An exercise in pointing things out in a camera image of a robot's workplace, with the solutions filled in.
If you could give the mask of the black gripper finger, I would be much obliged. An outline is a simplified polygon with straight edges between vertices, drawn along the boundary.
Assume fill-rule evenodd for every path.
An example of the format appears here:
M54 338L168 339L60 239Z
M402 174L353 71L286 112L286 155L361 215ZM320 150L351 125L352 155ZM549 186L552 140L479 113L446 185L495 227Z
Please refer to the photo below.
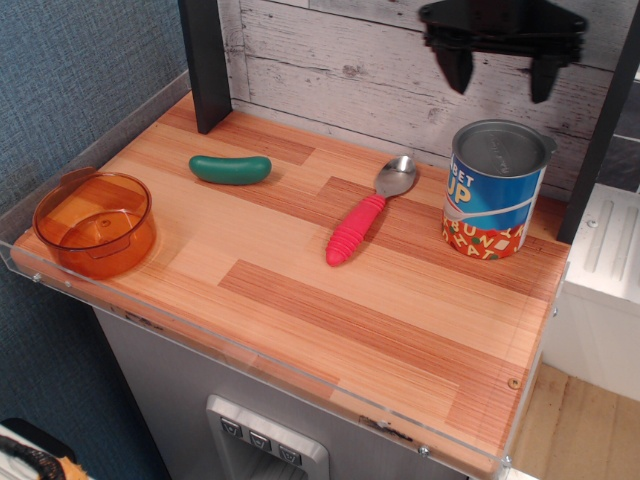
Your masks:
M545 102L554 87L558 72L570 63L568 55L538 55L531 61L530 97L535 104Z
M460 94L464 94L473 73L473 55L468 49L436 47L437 62L449 84Z

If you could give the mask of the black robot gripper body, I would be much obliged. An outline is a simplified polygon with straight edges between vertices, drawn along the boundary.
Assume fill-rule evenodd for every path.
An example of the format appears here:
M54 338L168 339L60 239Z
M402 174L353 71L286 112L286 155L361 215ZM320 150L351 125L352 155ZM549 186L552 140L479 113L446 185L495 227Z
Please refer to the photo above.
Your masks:
M437 53L476 52L576 62L586 19L552 1L438 1L419 9L425 44Z

